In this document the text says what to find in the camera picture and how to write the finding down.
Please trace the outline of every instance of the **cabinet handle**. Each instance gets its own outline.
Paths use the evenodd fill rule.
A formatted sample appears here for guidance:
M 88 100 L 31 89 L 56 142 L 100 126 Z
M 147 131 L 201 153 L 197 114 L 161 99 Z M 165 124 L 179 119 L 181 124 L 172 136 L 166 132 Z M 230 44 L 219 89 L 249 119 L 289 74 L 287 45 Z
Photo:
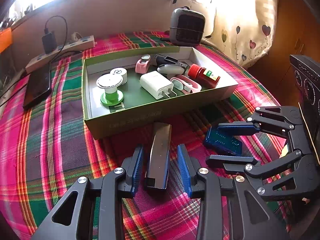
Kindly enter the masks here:
M 296 45 L 294 46 L 294 49 L 299 49 L 300 44 L 301 44 L 301 42 L 300 42 L 300 39 L 298 38 L 296 41 Z
M 301 54 L 303 47 L 304 47 L 304 44 L 302 44 L 299 54 Z

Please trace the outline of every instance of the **wooden cabinet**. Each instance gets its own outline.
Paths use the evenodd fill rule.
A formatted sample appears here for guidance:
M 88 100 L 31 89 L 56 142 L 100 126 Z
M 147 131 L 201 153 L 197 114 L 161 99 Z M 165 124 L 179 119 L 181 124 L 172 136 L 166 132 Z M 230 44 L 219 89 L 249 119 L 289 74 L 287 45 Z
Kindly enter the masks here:
M 303 0 L 279 0 L 273 44 L 267 55 L 249 68 L 281 105 L 298 105 L 299 92 L 289 55 L 320 61 L 320 24 Z

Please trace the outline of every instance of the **striped fabric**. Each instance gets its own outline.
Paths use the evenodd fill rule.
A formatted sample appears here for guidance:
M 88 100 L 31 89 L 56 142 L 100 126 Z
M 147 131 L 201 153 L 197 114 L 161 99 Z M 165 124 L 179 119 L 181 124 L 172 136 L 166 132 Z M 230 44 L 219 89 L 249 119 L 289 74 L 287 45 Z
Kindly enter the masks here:
M 163 33 L 130 33 L 98 40 L 83 58 L 126 49 L 172 46 L 162 42 Z M 126 239 L 195 239 L 199 199 L 190 200 L 183 192 L 177 167 L 176 149 L 184 143 L 191 156 L 206 167 L 205 158 L 215 154 L 202 141 L 211 125 L 245 120 L 256 106 L 275 106 L 277 101 L 248 72 L 218 51 L 197 49 L 235 78 L 239 86 L 221 102 L 162 120 L 172 125 L 170 174 L 168 189 L 161 197 L 148 195 L 140 184 L 134 199 L 123 200 Z M 152 143 L 152 124 L 93 140 L 84 124 L 81 104 L 81 60 L 68 57 L 52 68 L 52 94 L 26 112 L 22 109 L 25 89 L 12 98 L 0 120 L 0 211 L 20 239 L 30 239 L 59 198 L 79 176 L 99 178 L 121 165 L 142 143 L 148 153 Z M 20 88 L 27 80 L 18 83 Z M 263 133 L 241 137 L 243 155 L 254 156 L 263 163 L 277 159 L 282 139 Z M 228 176 L 222 170 L 215 172 Z M 223 198 L 223 212 L 227 214 Z M 276 209 L 280 203 L 268 203 Z M 291 215 L 289 203 L 278 208 L 279 223 L 287 225 Z M 97 216 L 94 238 L 97 237 Z M 228 222 L 224 220 L 224 239 L 228 239 Z

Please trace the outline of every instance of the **white power adapter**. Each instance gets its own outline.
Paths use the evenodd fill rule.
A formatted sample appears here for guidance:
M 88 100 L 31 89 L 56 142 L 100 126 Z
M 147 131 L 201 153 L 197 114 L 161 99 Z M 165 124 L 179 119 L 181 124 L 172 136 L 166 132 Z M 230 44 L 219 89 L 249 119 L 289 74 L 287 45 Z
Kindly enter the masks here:
M 143 74 L 140 78 L 140 85 L 147 90 L 155 99 L 175 97 L 177 94 L 172 91 L 173 83 L 157 71 Z

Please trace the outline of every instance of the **black smartphone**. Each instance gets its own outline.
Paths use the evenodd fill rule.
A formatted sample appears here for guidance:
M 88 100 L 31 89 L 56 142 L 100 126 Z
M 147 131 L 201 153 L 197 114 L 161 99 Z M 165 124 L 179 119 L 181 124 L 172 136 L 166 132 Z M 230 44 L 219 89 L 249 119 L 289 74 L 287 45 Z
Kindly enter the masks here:
M 51 94 L 50 64 L 36 69 L 29 76 L 23 109 L 27 110 Z

